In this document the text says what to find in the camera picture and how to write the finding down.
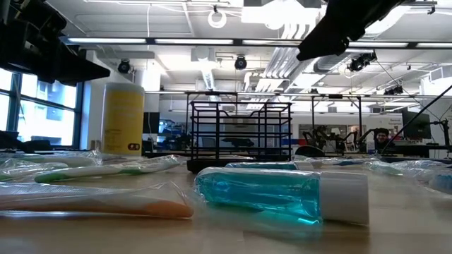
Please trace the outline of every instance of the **ceiling camera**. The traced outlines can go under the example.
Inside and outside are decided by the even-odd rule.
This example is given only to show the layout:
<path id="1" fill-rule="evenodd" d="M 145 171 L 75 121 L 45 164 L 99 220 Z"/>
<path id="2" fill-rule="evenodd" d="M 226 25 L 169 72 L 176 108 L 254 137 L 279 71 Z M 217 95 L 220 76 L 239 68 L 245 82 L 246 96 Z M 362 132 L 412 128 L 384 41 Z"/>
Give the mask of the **ceiling camera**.
<path id="1" fill-rule="evenodd" d="M 238 56 L 237 60 L 235 61 L 235 68 L 237 70 L 243 70 L 246 68 L 246 59 L 245 56 Z"/>
<path id="2" fill-rule="evenodd" d="M 352 59 L 352 62 L 347 66 L 347 69 L 350 71 L 360 71 L 375 60 L 377 60 L 375 52 L 360 54 L 358 57 Z"/>
<path id="3" fill-rule="evenodd" d="M 128 74 L 132 72 L 132 67 L 130 66 L 130 59 L 121 59 L 121 63 L 118 65 L 118 72 L 122 74 Z"/>

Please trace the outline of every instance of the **window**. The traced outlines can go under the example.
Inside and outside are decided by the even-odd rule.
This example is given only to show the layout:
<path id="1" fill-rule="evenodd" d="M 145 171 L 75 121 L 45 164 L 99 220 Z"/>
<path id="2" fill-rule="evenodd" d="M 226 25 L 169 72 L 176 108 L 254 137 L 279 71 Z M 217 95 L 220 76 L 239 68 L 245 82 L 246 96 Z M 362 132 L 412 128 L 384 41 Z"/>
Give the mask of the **window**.
<path id="1" fill-rule="evenodd" d="M 11 89 L 11 79 L 13 74 L 0 69 L 0 89 L 9 91 Z"/>
<path id="2" fill-rule="evenodd" d="M 63 85 L 58 81 L 55 81 L 53 84 L 38 81 L 35 75 L 22 75 L 20 93 L 70 108 L 76 106 L 76 87 Z"/>
<path id="3" fill-rule="evenodd" d="M 7 109 L 0 113 L 0 130 L 18 131 L 22 142 L 78 148 L 82 85 L 46 83 L 0 69 L 0 108 Z"/>
<path id="4" fill-rule="evenodd" d="M 20 141 L 49 140 L 51 145 L 72 145 L 74 112 L 21 101 Z"/>
<path id="5" fill-rule="evenodd" d="M 6 124 L 8 123 L 8 107 L 9 97 L 0 95 L 0 130 L 6 131 Z"/>

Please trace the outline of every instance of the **desk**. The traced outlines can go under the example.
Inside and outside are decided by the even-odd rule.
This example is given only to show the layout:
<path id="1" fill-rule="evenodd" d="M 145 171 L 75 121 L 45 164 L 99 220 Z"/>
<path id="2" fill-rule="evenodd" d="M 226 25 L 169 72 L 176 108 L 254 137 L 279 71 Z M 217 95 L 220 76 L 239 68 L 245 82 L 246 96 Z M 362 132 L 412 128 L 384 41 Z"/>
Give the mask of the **desk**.
<path id="1" fill-rule="evenodd" d="M 367 173 L 368 228 L 325 223 L 312 236 L 302 230 L 259 233 L 245 224 L 231 221 L 214 224 L 199 218 L 174 221 L 114 216 L 11 218 L 3 215 L 0 216 L 0 253 L 451 253 L 452 200 L 429 197 L 431 193 L 401 178 Z M 102 181 L 67 183 L 132 188 L 174 181 L 181 188 L 189 189 L 193 179 L 194 175 L 185 167 L 179 167 L 144 176 L 111 176 Z"/>

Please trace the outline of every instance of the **fluorescent light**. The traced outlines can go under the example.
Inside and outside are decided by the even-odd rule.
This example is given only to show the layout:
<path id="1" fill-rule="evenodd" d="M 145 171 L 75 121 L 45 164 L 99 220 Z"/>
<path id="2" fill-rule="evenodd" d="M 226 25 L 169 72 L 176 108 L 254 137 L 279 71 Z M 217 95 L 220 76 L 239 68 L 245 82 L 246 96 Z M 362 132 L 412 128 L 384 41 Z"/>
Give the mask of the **fluorescent light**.
<path id="1" fill-rule="evenodd" d="M 452 43 L 447 42 L 422 42 L 418 43 L 416 47 L 419 48 L 452 48 Z"/>
<path id="2" fill-rule="evenodd" d="M 243 40 L 243 45 L 298 46 L 301 40 Z"/>
<path id="3" fill-rule="evenodd" d="M 159 94 L 159 95 L 184 95 L 182 91 L 146 91 L 147 94 Z"/>
<path id="4" fill-rule="evenodd" d="M 348 48 L 345 50 L 345 52 L 347 52 L 347 53 L 374 53 L 374 50 L 373 49 Z"/>
<path id="5" fill-rule="evenodd" d="M 229 2 L 221 1 L 150 1 L 150 0 L 84 0 L 87 3 L 107 3 L 107 4 L 159 4 L 159 5 L 203 5 L 215 4 L 217 6 L 229 6 Z"/>
<path id="6" fill-rule="evenodd" d="M 408 46 L 408 42 L 350 42 L 349 47 L 357 48 L 403 48 Z"/>
<path id="7" fill-rule="evenodd" d="M 155 39 L 156 44 L 221 44 L 232 45 L 233 40 L 225 39 Z"/>
<path id="8" fill-rule="evenodd" d="M 238 95 L 275 96 L 273 92 L 238 92 Z"/>
<path id="9" fill-rule="evenodd" d="M 86 44 L 116 44 L 116 43 L 132 43 L 145 44 L 146 39 L 140 38 L 68 38 L 72 43 L 86 43 Z"/>

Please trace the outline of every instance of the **person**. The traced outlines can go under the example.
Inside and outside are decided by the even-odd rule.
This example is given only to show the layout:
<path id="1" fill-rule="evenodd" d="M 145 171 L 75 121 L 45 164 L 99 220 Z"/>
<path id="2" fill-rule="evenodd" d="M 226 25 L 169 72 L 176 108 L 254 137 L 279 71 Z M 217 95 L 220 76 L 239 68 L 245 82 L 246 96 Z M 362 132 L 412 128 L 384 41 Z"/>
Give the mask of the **person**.
<path id="1" fill-rule="evenodd" d="M 389 143 L 389 131 L 385 128 L 375 130 L 375 145 L 377 149 L 383 149 Z"/>

